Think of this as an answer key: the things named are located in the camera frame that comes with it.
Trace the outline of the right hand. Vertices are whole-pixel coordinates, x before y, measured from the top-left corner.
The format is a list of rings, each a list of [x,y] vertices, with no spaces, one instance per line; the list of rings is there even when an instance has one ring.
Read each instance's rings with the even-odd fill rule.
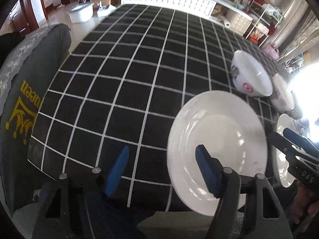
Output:
[[[297,182],[297,194],[290,207],[292,222],[299,224],[300,218],[306,210],[309,215],[318,213],[318,201],[310,203],[315,198],[315,193],[307,188],[301,181]]]

